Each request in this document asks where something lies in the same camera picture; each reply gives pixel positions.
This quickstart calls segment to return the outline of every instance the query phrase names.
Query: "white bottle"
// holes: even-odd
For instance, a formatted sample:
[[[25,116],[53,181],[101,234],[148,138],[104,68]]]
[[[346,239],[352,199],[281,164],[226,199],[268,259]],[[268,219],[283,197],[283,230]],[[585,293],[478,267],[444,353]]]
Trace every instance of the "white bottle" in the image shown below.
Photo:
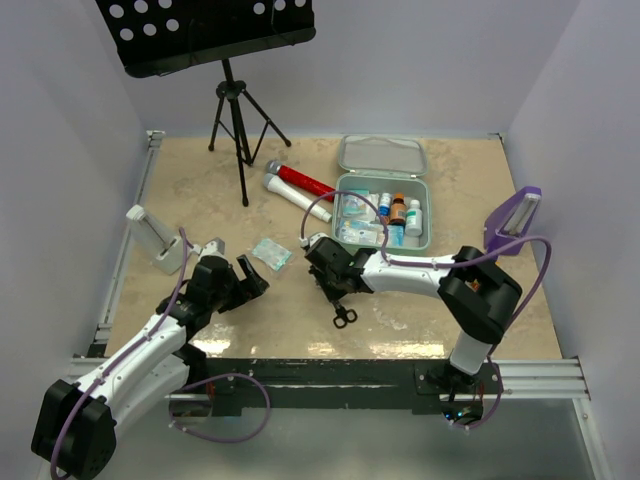
[[[411,200],[409,203],[404,234],[408,237],[419,237],[422,235],[422,210],[420,210],[419,200]]]

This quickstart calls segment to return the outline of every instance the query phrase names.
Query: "transparent lid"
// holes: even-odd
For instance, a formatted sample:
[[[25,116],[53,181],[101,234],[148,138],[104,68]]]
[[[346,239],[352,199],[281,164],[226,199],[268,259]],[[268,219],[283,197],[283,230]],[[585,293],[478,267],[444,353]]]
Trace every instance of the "transparent lid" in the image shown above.
[[[405,138],[347,135],[339,163],[345,170],[383,170],[410,175],[427,173],[427,156],[420,143]]]

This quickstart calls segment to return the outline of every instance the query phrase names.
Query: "table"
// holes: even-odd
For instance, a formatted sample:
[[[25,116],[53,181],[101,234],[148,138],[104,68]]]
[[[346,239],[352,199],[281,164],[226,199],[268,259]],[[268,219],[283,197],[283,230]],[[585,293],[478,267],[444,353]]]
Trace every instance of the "table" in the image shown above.
[[[255,145],[256,139],[250,139]],[[462,245],[482,247],[487,215],[514,193],[498,139],[421,139],[429,171],[433,240],[429,256],[455,253]],[[443,358],[460,331],[437,299],[403,293],[345,297],[358,321],[343,330],[333,324],[333,308],[307,273],[298,246],[302,210],[262,186],[264,166],[278,159],[329,185],[344,173],[337,164],[340,138],[295,138],[290,148],[265,139],[255,166],[245,168],[250,206],[240,202],[235,147],[230,139],[207,150],[204,138],[167,138],[157,160],[145,207],[189,239],[204,244],[226,242],[226,256],[247,254],[271,285],[261,298],[234,311],[215,314],[192,343],[208,356],[255,358]],[[309,217],[308,234],[329,233],[330,225]],[[279,272],[250,255],[264,237],[293,252]],[[190,274],[196,258],[189,261]],[[526,291],[537,275],[532,250],[501,257],[500,265]],[[168,296],[177,274],[167,276],[151,265],[137,246],[131,255],[106,354],[124,345]],[[503,359],[561,358],[551,315],[539,291],[495,352]]]

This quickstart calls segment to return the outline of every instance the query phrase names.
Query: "cable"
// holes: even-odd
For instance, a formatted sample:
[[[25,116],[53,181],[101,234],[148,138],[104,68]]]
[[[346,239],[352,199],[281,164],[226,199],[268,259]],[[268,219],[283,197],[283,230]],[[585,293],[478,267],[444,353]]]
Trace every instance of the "cable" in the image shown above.
[[[252,382],[253,384],[255,384],[256,387],[258,387],[258,389],[260,390],[260,393],[262,393],[262,396],[264,397],[266,412],[264,414],[264,418],[262,419],[262,422],[260,422],[260,425],[258,425],[258,427],[255,430],[253,430],[251,433],[248,433],[246,435],[236,437],[236,438],[216,437],[214,435],[207,435],[206,433],[191,430],[190,428],[187,428],[184,425],[181,425],[176,420],[176,417],[171,413],[171,411],[169,411],[171,424],[175,425],[179,430],[181,430],[184,433],[193,435],[194,437],[198,437],[203,440],[215,442],[215,443],[241,443],[241,442],[246,442],[247,440],[250,440],[256,435],[258,435],[267,425],[267,422],[269,421],[269,417],[271,416],[271,400],[269,399],[269,394],[267,393],[267,389],[255,378],[250,377],[249,375],[244,375],[243,373],[225,373],[223,375],[216,375],[215,377],[210,377],[210,378],[207,378],[206,380],[201,380],[199,382],[186,385],[185,387],[181,388],[180,391],[185,392],[185,391],[193,390],[202,385],[210,385],[211,382],[215,382],[217,380],[223,380],[229,377],[242,378],[244,380],[248,380]]]
[[[178,275],[178,281],[176,282],[176,288],[173,290],[173,294],[169,299],[169,303],[167,304],[167,308],[164,309],[162,315],[155,323],[151,330],[149,330],[148,337],[154,335],[158,329],[162,326],[165,319],[169,315],[169,312],[173,308],[178,298],[178,292],[180,291],[180,287],[182,286],[182,281],[184,280],[184,274],[187,269],[187,258],[188,258],[188,250],[187,250],[187,235],[184,231],[184,228],[180,227],[180,236],[182,237],[182,267],[180,268],[180,274]],[[140,345],[147,342],[147,337],[140,337],[136,342],[132,343],[126,350],[120,353],[113,361],[109,364],[107,368],[104,369],[102,374],[98,376],[91,385],[87,388],[87,390],[80,396],[76,404],[73,406],[67,419],[64,421],[62,428],[60,429],[60,433],[58,434],[58,438],[56,438],[56,443],[53,446],[53,451],[51,453],[51,467],[50,473],[51,478],[53,480],[65,480],[70,477],[69,473],[66,473],[63,476],[58,475],[58,457],[60,456],[60,450],[62,448],[62,442],[64,437],[67,435],[69,428],[71,427],[71,423],[73,419],[76,417],[84,402],[89,398],[89,396],[98,388],[99,385],[102,385],[105,382],[105,378],[107,378],[111,372],[118,366],[122,361],[127,358],[131,353],[133,353]]]
[[[536,278],[536,280],[533,282],[533,285],[531,286],[531,289],[529,290],[529,293],[527,293],[527,295],[525,295],[524,299],[522,300],[522,302],[520,302],[520,305],[518,306],[518,308],[516,308],[516,310],[513,312],[513,315],[511,316],[511,318],[509,319],[509,322],[505,325],[505,330],[507,330],[512,324],[513,322],[518,318],[518,316],[522,313],[522,311],[525,309],[525,307],[527,306],[527,304],[531,301],[531,299],[533,298],[533,295],[536,293],[536,291],[538,290],[538,288],[540,287],[540,285],[542,284],[542,279],[544,278],[545,274],[547,273],[547,270],[549,268],[549,262],[551,261],[551,242],[549,242],[549,240],[543,236],[540,235],[530,235],[530,236],[526,236],[526,237],[522,237],[522,238],[518,238],[500,248],[497,248],[496,250],[493,250],[490,253],[487,253],[485,255],[482,255],[481,257],[478,258],[474,258],[473,260],[469,260],[466,262],[456,262],[456,263],[432,263],[432,262],[415,262],[415,261],[403,261],[403,260],[396,260],[395,258],[389,258],[387,256],[387,251],[386,251],[386,247],[387,247],[387,242],[389,240],[389,229],[387,228],[386,223],[384,222],[384,220],[382,219],[382,216],[380,215],[380,212],[378,211],[378,209],[376,208],[375,205],[373,205],[373,203],[371,203],[371,201],[366,198],[363,195],[360,195],[359,193],[354,193],[354,192],[350,192],[348,190],[334,190],[332,192],[327,192],[323,195],[320,195],[319,197],[317,197],[315,200],[313,200],[311,202],[311,204],[309,205],[309,207],[307,208],[307,210],[304,212],[304,216],[302,217],[302,223],[300,225],[300,238],[304,239],[304,226],[307,222],[307,218],[309,217],[309,213],[311,212],[311,209],[323,198],[329,197],[329,196],[343,196],[343,195],[351,195],[354,197],[359,198],[360,200],[364,201],[369,207],[371,207],[371,209],[375,212],[376,217],[378,217],[378,220],[380,221],[380,224],[382,225],[382,230],[384,232],[384,240],[382,242],[382,245],[380,246],[380,254],[382,255],[382,258],[384,260],[387,261],[387,263],[389,263],[390,265],[398,265],[401,267],[427,267],[427,268],[466,268],[466,267],[472,267],[474,265],[478,265],[482,262],[486,262],[487,260],[493,260],[495,258],[497,258],[502,252],[515,247],[516,245],[521,245],[523,243],[527,243],[527,242],[542,242],[545,246],[545,255],[544,255],[544,260],[542,262],[542,266],[540,267],[540,271],[538,272],[538,276]],[[500,399],[502,398],[502,393],[504,392],[504,385],[502,383],[502,376],[500,375],[500,368],[491,361],[491,354],[493,354],[493,352],[495,351],[495,349],[497,348],[498,345],[493,345],[491,347],[491,350],[489,351],[489,354],[487,355],[487,363],[494,369],[494,371],[496,372],[496,376],[498,378],[498,385],[499,385],[499,391],[498,391],[498,395],[496,396],[496,400],[493,404],[493,406],[491,407],[491,409],[489,410],[489,412],[487,412],[486,415],[484,415],[478,422],[474,423],[473,425],[469,425],[468,428],[469,429],[474,429],[474,428],[478,428],[480,425],[483,425],[487,420],[489,420],[493,414],[495,413],[495,411],[498,409],[498,405],[500,404]]]

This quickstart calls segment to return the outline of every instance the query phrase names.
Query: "metal frame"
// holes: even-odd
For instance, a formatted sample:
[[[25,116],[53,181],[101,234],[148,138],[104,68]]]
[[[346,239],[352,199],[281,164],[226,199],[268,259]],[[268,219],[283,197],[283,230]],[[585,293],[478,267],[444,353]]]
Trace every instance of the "metal frame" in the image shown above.
[[[153,172],[156,158],[160,148],[160,144],[164,137],[164,132],[150,131],[149,134],[149,150],[147,153],[147,163],[144,174],[140,181],[139,189],[136,195],[136,201],[143,203],[146,197],[149,178]],[[124,239],[120,248],[118,261],[112,275],[111,284],[104,307],[99,317],[94,343],[89,351],[102,351],[108,342],[111,333],[111,324],[113,316],[120,298],[126,269],[132,249],[132,241],[129,230],[124,234]],[[98,367],[104,358],[91,358],[85,356],[77,356],[71,360],[69,369],[69,379],[74,380],[78,377],[90,372]],[[208,359],[208,366],[221,362],[226,363],[234,361],[233,359]],[[258,359],[242,359],[244,362],[258,362]],[[360,362],[369,363],[387,363],[387,362],[403,362],[406,360],[330,360],[330,359],[270,359],[270,362],[280,362],[287,365],[301,365],[319,363],[329,364],[336,362],[342,363],[345,367],[357,368]],[[582,373],[580,362],[577,359],[566,360],[494,360],[500,367],[503,378],[504,393],[503,400],[509,399],[530,399],[530,400],[557,400],[571,399],[573,400],[576,418],[579,423],[583,441],[589,456],[594,476],[597,480],[613,480],[613,474],[607,458],[604,453],[604,447],[601,437],[596,428],[591,411],[590,397],[587,384]],[[323,385],[307,385],[308,388],[317,389],[326,387]],[[486,398],[495,397],[495,395],[487,394]],[[167,396],[172,400],[204,400],[208,398],[204,394],[172,394]],[[457,399],[464,400],[464,396],[457,396]]]

